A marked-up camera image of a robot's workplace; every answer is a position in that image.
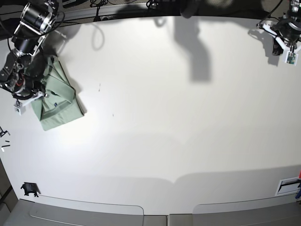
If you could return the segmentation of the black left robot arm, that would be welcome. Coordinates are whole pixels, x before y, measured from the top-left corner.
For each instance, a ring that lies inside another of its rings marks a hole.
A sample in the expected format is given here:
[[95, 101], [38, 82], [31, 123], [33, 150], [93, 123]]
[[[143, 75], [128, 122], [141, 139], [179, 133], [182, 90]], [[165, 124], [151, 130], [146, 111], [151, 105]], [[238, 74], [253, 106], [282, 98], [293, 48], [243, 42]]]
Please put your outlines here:
[[301, 47], [297, 45], [301, 41], [301, 2], [290, 0], [288, 11], [278, 18], [276, 24], [265, 22], [281, 3], [282, 1], [261, 19], [256, 27], [273, 38], [272, 55], [280, 56], [285, 53], [285, 62], [295, 64], [298, 52], [301, 50]]

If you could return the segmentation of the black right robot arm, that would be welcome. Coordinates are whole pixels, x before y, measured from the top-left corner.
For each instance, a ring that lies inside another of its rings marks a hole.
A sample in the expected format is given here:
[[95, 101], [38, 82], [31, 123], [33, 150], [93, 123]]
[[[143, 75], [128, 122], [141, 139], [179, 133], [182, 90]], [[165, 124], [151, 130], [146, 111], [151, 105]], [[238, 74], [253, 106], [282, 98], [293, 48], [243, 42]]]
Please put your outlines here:
[[42, 4], [27, 3], [20, 22], [11, 34], [14, 48], [9, 50], [0, 71], [0, 87], [16, 100], [16, 107], [46, 96], [44, 70], [46, 60], [42, 43], [58, 27], [59, 3], [46, 0]]

